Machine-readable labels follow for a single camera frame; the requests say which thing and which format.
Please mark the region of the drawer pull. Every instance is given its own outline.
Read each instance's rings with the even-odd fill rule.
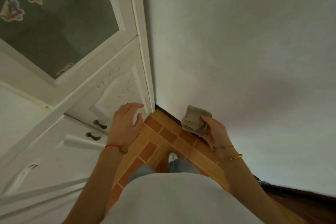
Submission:
[[[87,132],[87,133],[86,133],[86,136],[87,136],[87,137],[91,137],[91,138],[92,138],[93,140],[95,140],[95,141],[98,141],[98,140],[101,139],[100,136],[99,136],[99,137],[93,136],[90,132]]]
[[[93,124],[98,125],[101,129],[107,129],[107,126],[100,124],[98,120],[94,120]]]

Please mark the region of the tiled floor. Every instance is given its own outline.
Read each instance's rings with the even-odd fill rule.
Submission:
[[[122,158],[115,176],[107,212],[128,184],[129,176],[143,164],[148,164],[158,173],[166,173],[168,155],[171,152],[175,152],[179,158],[187,158],[201,174],[214,179],[223,189],[230,192],[223,171],[218,166],[216,156],[211,149],[192,134],[183,131],[182,127],[168,116],[156,110],[145,120],[137,139]],[[280,207],[290,223],[306,223],[276,201],[274,203]]]

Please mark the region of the person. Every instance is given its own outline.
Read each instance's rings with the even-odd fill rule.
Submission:
[[[113,116],[107,145],[129,147],[143,123],[143,104],[122,105]],[[130,178],[119,200],[105,216],[114,176],[124,150],[105,147],[64,224],[119,223],[287,223],[232,146],[226,128],[202,116],[211,131],[205,136],[216,149],[232,195],[201,175],[186,159],[169,155],[170,173],[155,173],[144,165]]]

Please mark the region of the jeans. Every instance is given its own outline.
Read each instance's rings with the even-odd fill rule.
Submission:
[[[168,165],[169,173],[193,173],[200,175],[200,172],[194,167],[189,161],[185,158],[182,159],[175,159],[174,161],[170,162]],[[139,167],[139,169],[133,173],[130,178],[129,182],[135,180],[144,175],[155,174],[156,171],[153,168],[147,166],[146,164]]]

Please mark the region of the white shoe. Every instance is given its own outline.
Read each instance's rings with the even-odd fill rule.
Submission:
[[[175,153],[170,153],[169,154],[169,157],[168,157],[168,164],[170,163],[170,162],[173,162],[175,159],[178,159],[178,157],[177,157],[177,155],[175,154]]]

